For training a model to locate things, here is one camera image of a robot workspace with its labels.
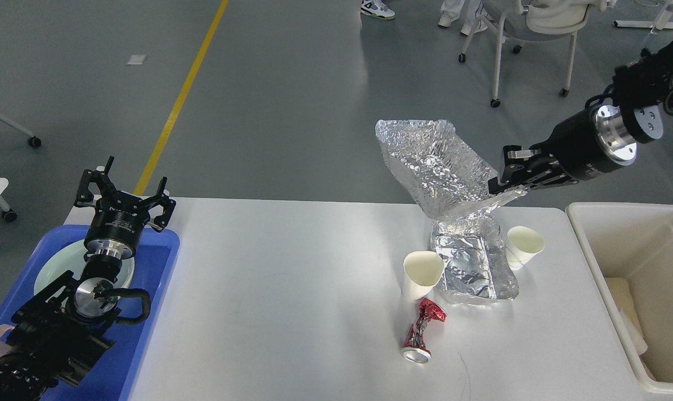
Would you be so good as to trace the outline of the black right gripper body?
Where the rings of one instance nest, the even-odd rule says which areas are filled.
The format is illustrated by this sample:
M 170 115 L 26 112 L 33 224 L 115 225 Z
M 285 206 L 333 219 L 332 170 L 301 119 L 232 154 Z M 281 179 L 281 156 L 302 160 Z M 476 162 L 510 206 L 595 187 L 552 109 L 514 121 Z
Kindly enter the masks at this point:
M 537 145 L 537 186 L 562 186 L 629 167 L 637 143 L 615 106 L 591 106 L 556 125 Z

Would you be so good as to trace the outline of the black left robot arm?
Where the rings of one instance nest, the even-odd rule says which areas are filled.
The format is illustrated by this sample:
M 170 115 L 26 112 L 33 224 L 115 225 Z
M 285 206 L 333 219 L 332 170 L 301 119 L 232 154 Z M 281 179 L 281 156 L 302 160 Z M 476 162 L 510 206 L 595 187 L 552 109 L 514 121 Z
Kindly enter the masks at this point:
M 145 226 L 160 233 L 176 202 L 163 177 L 155 195 L 141 198 L 115 188 L 102 169 L 87 169 L 74 206 L 94 209 L 84 239 L 85 265 L 79 277 L 63 272 L 12 316 L 9 351 L 0 357 L 0 400 L 39 400 L 59 382 L 79 385 L 113 347 L 105 337 L 112 325 L 138 325 L 150 317 L 152 300 L 142 288 L 122 288 L 123 261 L 134 257 Z

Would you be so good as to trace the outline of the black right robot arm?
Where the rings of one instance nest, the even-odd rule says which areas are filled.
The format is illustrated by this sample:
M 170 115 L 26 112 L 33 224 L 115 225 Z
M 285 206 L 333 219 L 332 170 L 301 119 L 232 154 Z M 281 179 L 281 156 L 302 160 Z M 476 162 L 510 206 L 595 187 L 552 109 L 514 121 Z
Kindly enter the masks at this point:
M 505 146 L 504 170 L 489 180 L 489 192 L 571 185 L 629 167 L 638 145 L 662 137 L 662 113 L 673 116 L 673 41 L 655 53 L 643 48 L 638 61 L 617 66 L 604 92 L 557 124 L 547 140 Z

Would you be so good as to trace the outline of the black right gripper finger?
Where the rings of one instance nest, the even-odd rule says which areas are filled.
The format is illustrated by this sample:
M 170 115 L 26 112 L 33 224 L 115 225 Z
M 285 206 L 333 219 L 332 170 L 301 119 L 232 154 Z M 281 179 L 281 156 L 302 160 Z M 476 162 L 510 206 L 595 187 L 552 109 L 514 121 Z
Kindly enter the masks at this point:
M 534 189 L 555 185 L 561 180 L 563 173 L 553 168 L 527 170 L 525 167 L 505 167 L 502 175 L 487 181 L 487 191 L 495 195 L 516 187 Z
M 503 157 L 500 181 L 535 181 L 549 170 L 549 157 L 539 147 L 507 145 L 503 149 Z

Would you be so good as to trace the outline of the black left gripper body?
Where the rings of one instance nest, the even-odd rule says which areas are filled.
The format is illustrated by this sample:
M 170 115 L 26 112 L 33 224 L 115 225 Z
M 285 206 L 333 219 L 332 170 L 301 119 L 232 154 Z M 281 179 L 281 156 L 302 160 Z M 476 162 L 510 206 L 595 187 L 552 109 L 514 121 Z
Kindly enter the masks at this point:
M 118 260 L 134 257 L 143 234 L 144 227 L 150 225 L 150 209 L 158 205 L 160 196 L 139 198 L 130 193 L 120 192 L 128 204 L 99 200 L 85 202 L 85 207 L 95 209 L 94 218 L 84 239 L 84 246 L 90 255 L 105 255 Z

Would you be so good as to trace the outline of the white paper cup under arm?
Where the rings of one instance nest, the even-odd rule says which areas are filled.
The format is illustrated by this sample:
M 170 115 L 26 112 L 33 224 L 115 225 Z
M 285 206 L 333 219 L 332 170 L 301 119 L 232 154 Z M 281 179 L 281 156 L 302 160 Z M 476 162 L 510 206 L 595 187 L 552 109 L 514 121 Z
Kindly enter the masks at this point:
M 444 272 L 443 259 L 433 251 L 414 251 L 403 259 L 401 296 L 416 302 L 426 297 L 437 285 Z

